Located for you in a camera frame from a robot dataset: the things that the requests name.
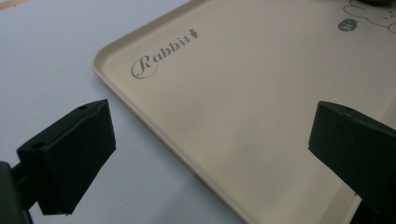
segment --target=plastic tray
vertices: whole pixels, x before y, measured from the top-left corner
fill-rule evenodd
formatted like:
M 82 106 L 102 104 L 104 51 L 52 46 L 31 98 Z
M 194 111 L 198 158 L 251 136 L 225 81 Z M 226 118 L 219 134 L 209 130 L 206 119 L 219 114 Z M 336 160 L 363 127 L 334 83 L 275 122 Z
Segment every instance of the plastic tray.
M 348 223 L 359 197 L 307 149 L 317 103 L 396 124 L 396 34 L 352 3 L 190 1 L 92 67 L 246 222 Z

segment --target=beige tray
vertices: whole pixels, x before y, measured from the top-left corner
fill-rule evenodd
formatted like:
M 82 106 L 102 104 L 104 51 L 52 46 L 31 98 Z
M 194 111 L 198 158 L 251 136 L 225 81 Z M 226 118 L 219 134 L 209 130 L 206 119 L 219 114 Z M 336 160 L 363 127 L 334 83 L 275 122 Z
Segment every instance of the beige tray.
M 92 67 L 246 222 L 348 223 L 359 197 L 307 149 L 317 103 L 396 123 L 396 34 L 349 4 L 190 1 Z

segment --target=black plastic block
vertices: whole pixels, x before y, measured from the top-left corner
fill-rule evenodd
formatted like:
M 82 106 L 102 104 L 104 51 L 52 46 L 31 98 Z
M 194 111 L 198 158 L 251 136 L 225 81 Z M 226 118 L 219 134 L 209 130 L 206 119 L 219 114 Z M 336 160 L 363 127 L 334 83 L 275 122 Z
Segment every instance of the black plastic block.
M 380 214 L 396 214 L 396 131 L 346 106 L 319 102 L 309 150 Z
M 18 148 L 44 215 L 71 214 L 116 149 L 107 100 L 80 106 Z
M 8 163 L 0 161 L 0 223 L 32 223 Z

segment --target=printed graphic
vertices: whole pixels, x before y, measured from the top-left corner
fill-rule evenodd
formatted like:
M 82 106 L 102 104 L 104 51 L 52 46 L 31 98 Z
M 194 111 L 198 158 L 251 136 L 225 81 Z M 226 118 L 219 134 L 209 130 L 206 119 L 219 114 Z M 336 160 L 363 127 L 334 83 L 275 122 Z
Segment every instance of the printed graphic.
M 371 6 L 357 0 L 350 0 L 349 6 L 344 7 L 344 11 L 351 16 L 365 19 L 373 25 L 385 27 L 396 34 L 396 6 L 394 5 Z
M 190 29 L 190 35 L 191 35 L 192 37 L 194 37 L 194 38 L 197 38 L 197 37 L 198 37 L 198 33 L 196 33 L 196 32 L 194 31 L 194 29 Z
M 346 19 L 338 24 L 338 29 L 340 29 L 341 31 L 348 32 L 355 30 L 357 26 L 358 26 L 357 21 L 354 21 L 352 19 Z
M 198 38 L 198 33 L 193 29 L 189 30 L 190 35 L 194 38 Z M 168 42 L 169 44 L 164 45 L 162 48 L 156 51 L 144 55 L 134 62 L 131 68 L 131 74 L 135 78 L 146 78 L 152 76 L 157 72 L 159 64 L 162 60 L 168 57 L 172 57 L 180 49 L 188 46 L 193 40 L 190 35 L 183 35 L 175 38 L 174 40 Z

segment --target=light blue table surface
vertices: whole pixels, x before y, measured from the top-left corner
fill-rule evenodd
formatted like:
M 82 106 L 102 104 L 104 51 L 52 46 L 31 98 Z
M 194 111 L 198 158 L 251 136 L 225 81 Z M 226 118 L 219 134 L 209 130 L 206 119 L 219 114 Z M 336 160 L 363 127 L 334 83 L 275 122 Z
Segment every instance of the light blue table surface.
M 108 99 L 117 150 L 72 216 L 45 223 L 243 223 L 91 69 L 107 43 L 186 0 L 31 0 L 0 11 L 0 160 L 74 108 Z

